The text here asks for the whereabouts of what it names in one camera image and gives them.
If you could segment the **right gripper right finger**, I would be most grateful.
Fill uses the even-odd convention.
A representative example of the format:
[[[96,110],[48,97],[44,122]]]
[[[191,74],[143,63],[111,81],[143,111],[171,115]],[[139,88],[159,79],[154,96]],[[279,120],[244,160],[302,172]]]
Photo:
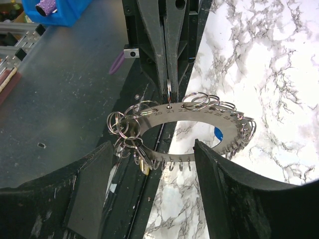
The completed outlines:
[[[194,156],[210,238],[318,238],[318,181],[297,186],[264,177],[201,141]]]

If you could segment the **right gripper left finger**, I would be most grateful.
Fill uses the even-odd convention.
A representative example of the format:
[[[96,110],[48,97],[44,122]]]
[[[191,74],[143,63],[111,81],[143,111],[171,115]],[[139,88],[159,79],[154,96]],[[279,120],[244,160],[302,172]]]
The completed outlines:
[[[98,239],[113,147],[108,141],[81,159],[0,191],[2,239]]]

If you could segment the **round metal keyring disc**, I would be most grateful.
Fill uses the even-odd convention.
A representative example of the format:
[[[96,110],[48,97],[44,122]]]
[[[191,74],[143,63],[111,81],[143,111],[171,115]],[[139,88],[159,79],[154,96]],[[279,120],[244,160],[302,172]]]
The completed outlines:
[[[175,122],[176,141],[186,143],[187,151],[180,153],[157,152],[147,146],[143,134],[156,126]],[[223,133],[219,141],[214,128]],[[155,100],[140,96],[123,113],[111,112],[107,117],[108,133],[117,137],[115,153],[121,158],[132,156],[144,174],[159,167],[170,170],[177,165],[183,170],[185,163],[195,160],[190,142],[197,137],[209,137],[211,148],[218,154],[231,159],[245,148],[253,138],[256,123],[252,118],[238,112],[234,104],[221,101],[215,95],[201,92],[187,94],[180,103],[160,104]]]

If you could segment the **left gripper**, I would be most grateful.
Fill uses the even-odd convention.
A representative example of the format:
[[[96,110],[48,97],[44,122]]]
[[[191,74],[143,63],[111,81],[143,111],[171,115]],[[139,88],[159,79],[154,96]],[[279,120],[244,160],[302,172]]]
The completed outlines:
[[[210,0],[124,0],[128,44],[142,73],[163,95],[178,96],[179,84],[194,64]]]

